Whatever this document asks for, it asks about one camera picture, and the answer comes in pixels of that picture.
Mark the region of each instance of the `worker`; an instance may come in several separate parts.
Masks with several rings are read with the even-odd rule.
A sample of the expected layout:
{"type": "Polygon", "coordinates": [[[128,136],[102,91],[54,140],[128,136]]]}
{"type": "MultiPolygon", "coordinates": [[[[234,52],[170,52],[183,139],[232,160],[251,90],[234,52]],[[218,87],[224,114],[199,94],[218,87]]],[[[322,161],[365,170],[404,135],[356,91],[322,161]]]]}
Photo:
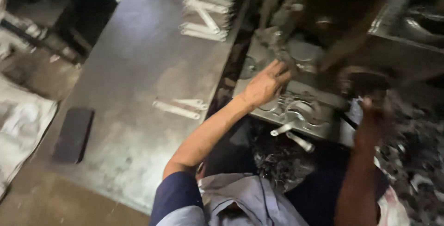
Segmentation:
{"type": "Polygon", "coordinates": [[[290,79],[286,64],[273,61],[183,141],[164,169],[151,226],[377,225],[376,201],[388,185],[377,191],[381,173],[373,157],[381,137],[380,115],[371,109],[369,100],[362,104],[363,120],[343,174],[315,171],[286,194],[275,191],[268,180],[245,171],[217,173],[197,183],[195,167],[225,133],[245,115],[277,98],[290,79]]]}

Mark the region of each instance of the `dusty floor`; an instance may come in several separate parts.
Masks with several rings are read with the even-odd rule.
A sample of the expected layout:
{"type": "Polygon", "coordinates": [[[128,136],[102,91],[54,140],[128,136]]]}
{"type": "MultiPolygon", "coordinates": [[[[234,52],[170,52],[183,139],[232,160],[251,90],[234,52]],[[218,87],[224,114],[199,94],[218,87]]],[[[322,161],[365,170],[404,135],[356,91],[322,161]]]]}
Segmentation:
{"type": "MultiPolygon", "coordinates": [[[[0,72],[45,98],[63,101],[81,69],[50,54],[15,54],[0,62],[0,72]]],[[[147,225],[149,216],[25,163],[0,203],[2,226],[147,225]]]]}

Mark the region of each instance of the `cloth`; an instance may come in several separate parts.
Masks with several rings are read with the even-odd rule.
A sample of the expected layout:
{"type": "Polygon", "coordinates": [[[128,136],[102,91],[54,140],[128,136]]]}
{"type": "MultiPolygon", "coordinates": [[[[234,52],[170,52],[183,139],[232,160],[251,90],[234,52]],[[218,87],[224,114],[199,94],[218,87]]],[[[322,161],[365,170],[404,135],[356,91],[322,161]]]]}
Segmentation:
{"type": "Polygon", "coordinates": [[[191,174],[178,172],[165,178],[158,187],[150,225],[308,224],[266,179],[251,174],[217,174],[197,184],[191,174]]]}
{"type": "Polygon", "coordinates": [[[56,110],[56,102],[0,75],[0,198],[37,147],[56,110]]]}

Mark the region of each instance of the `shirt sleeve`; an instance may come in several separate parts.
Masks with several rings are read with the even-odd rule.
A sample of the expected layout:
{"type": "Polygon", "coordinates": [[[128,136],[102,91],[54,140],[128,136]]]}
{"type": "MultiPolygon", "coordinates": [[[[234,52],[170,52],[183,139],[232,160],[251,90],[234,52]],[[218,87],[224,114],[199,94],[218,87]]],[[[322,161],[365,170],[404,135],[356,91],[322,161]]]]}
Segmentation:
{"type": "Polygon", "coordinates": [[[169,213],[187,206],[203,209],[197,181],[188,172],[175,172],[166,177],[156,190],[150,226],[157,225],[169,213]]]}

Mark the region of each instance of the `man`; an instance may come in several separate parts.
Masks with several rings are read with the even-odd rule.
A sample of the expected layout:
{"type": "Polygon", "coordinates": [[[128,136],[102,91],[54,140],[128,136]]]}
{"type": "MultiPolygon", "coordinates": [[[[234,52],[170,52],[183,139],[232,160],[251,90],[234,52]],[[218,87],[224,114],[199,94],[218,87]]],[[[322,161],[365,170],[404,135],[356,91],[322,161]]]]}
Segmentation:
{"type": "Polygon", "coordinates": [[[380,116],[370,100],[363,102],[364,117],[343,173],[317,171],[287,194],[245,171],[215,173],[199,180],[198,187],[194,167],[237,121],[276,98],[290,79],[285,63],[273,61],[185,139],[165,167],[150,225],[377,225],[376,201],[387,184],[377,191],[377,182],[383,179],[373,164],[380,116]]]}

